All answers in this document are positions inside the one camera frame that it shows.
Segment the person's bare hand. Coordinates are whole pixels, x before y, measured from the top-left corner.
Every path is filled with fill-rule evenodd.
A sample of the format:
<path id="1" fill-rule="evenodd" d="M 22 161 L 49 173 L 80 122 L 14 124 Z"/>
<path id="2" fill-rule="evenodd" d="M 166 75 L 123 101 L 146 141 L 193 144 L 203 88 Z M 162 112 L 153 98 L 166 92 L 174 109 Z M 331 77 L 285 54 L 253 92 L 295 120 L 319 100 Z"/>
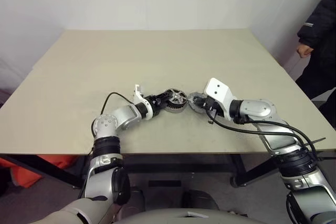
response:
<path id="1" fill-rule="evenodd" d="M 296 52 L 301 59 L 310 56 L 313 51 L 314 51 L 313 48 L 311 48 L 308 45 L 301 44 L 301 43 L 297 46 L 297 49 L 296 49 Z"/>

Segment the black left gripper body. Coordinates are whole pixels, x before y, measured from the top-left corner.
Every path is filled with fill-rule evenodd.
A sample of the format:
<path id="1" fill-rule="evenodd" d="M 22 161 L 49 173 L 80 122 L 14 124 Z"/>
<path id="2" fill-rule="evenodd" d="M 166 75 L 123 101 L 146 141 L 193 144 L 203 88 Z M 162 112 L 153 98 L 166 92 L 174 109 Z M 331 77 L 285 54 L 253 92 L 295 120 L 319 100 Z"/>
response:
<path id="1" fill-rule="evenodd" d="M 156 97 L 157 95 L 149 95 L 145 97 L 145 99 L 149 102 L 152 111 L 153 111 L 153 116 L 157 116 L 161 110 L 165 109 L 166 107 L 160 107 L 160 99 Z"/>

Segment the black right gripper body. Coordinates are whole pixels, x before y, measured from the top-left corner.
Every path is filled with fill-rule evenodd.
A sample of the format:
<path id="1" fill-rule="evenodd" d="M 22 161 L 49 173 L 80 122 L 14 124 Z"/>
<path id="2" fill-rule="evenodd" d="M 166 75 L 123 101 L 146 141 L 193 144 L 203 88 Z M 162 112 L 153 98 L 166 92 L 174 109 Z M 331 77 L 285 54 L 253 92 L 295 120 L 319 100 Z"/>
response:
<path id="1" fill-rule="evenodd" d="M 216 117 L 224 117 L 224 111 L 221 108 L 221 106 L 219 105 L 218 102 L 216 102 L 213 98 L 211 97 L 207 97 L 205 99 L 204 105 L 203 105 L 203 109 L 205 111 L 208 111 L 211 115 L 212 118 L 216 118 Z"/>

